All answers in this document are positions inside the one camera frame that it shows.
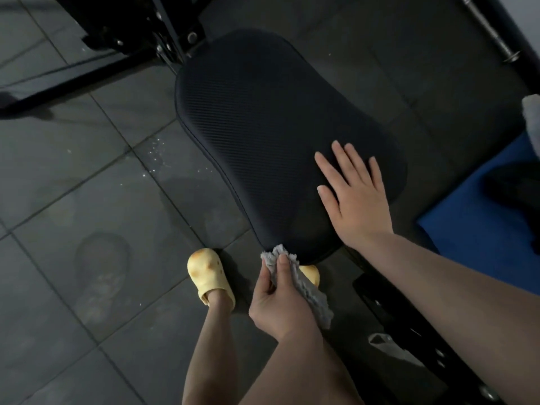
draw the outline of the seat cushion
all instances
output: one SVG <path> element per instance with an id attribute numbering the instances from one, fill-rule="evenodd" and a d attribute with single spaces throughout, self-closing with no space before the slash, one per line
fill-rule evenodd
<path id="1" fill-rule="evenodd" d="M 262 248 L 283 244 L 313 264 L 342 244 L 317 193 L 314 154 L 337 167 L 330 144 L 351 142 L 380 164 L 388 200 L 406 183 L 394 139 L 328 84 L 281 37 L 240 30 L 215 41 L 177 77 L 187 134 L 221 173 Z"/>

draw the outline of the forearm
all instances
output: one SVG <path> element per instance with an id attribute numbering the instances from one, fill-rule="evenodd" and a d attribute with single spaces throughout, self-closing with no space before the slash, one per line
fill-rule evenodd
<path id="1" fill-rule="evenodd" d="M 241 405 L 320 403 L 324 389 L 323 339 L 318 328 L 280 341 Z"/>
<path id="2" fill-rule="evenodd" d="M 540 397 L 540 298 L 394 234 L 357 250 L 509 404 Z"/>

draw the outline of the gray cloth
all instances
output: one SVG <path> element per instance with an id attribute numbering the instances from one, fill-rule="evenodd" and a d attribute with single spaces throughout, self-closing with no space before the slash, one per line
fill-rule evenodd
<path id="1" fill-rule="evenodd" d="M 314 286 L 310 280 L 300 271 L 300 263 L 296 259 L 296 254 L 289 254 L 283 245 L 274 247 L 273 251 L 264 251 L 261 253 L 261 258 L 265 259 L 266 266 L 270 270 L 270 277 L 274 286 L 277 286 L 278 282 L 276 279 L 276 263 L 280 254 L 286 254 L 291 262 L 291 274 L 293 276 L 294 287 L 298 290 L 300 295 L 302 295 L 309 306 L 311 311 L 315 315 L 315 320 L 317 324 L 322 329 L 329 329 L 330 322 L 334 313 L 328 308 L 328 302 L 326 301 L 326 294 L 321 292 Z"/>

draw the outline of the hand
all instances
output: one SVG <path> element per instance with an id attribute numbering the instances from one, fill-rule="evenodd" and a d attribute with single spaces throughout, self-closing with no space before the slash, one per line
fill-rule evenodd
<path id="1" fill-rule="evenodd" d="M 337 199 L 327 186 L 317 191 L 340 239 L 356 250 L 362 240 L 377 233 L 394 233 L 381 170 L 374 157 L 369 159 L 372 175 L 350 143 L 341 147 L 332 143 L 343 176 L 328 163 L 322 153 L 315 153 L 315 162 L 334 189 Z"/>
<path id="2" fill-rule="evenodd" d="M 271 292 L 270 271 L 262 260 L 249 316 L 257 328 L 280 342 L 295 332 L 313 332 L 317 330 L 317 324 L 307 301 L 294 288 L 291 266 L 285 254 L 280 255 L 277 266 L 278 285 Z"/>

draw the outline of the finger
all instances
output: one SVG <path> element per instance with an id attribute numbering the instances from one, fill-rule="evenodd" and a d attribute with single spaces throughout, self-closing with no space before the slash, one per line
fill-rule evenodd
<path id="1" fill-rule="evenodd" d="M 362 182 L 364 182 L 368 186 L 373 186 L 373 182 L 371 176 L 369 175 L 368 169 L 366 168 L 366 164 L 364 163 L 360 155 L 358 155 L 358 152 L 351 143 L 345 145 L 345 152 L 349 156 L 350 161 L 353 163 L 354 168 L 362 179 Z"/>
<path id="2" fill-rule="evenodd" d="M 384 191 L 384 183 L 382 181 L 381 168 L 379 167 L 379 164 L 377 163 L 375 156 L 370 157 L 368 162 L 369 162 L 369 167 L 372 170 L 373 186 L 375 186 L 375 189 L 377 189 L 378 192 L 385 194 L 386 192 Z"/>
<path id="3" fill-rule="evenodd" d="M 317 192 L 319 192 L 319 197 L 321 197 L 321 201 L 323 206 L 326 209 L 326 213 L 328 213 L 328 217 L 330 217 L 330 221 L 332 222 L 332 225 L 335 227 L 338 220 L 341 219 L 341 211 L 339 208 L 338 201 L 334 197 L 334 194 L 328 188 L 327 186 L 320 185 L 317 187 Z"/>
<path id="4" fill-rule="evenodd" d="M 339 173 L 320 152 L 315 153 L 315 162 L 317 162 L 317 166 L 319 166 L 319 169 L 326 177 L 326 180 L 328 180 L 328 183 L 330 183 L 330 186 L 332 186 L 337 196 L 340 197 L 340 194 L 342 194 L 349 186 L 347 182 L 345 182 L 343 176 L 341 176 L 341 173 Z"/>
<path id="5" fill-rule="evenodd" d="M 255 288 L 253 289 L 253 299 L 260 298 L 270 291 L 270 270 L 266 267 L 266 263 L 262 260 L 261 272 L 259 273 L 259 278 L 255 283 Z"/>
<path id="6" fill-rule="evenodd" d="M 278 290 L 280 288 L 292 286 L 291 263 L 286 254 L 280 254 L 278 258 Z"/>
<path id="7" fill-rule="evenodd" d="M 332 150 L 334 151 L 334 155 L 336 156 L 339 167 L 341 168 L 341 173 L 343 173 L 343 176 L 345 176 L 347 182 L 351 186 L 360 183 L 361 180 L 358 172 L 356 171 L 353 164 L 350 162 L 349 156 L 347 155 L 347 153 L 345 153 L 345 151 L 341 147 L 341 144 L 338 141 L 335 140 L 334 142 L 332 142 Z"/>

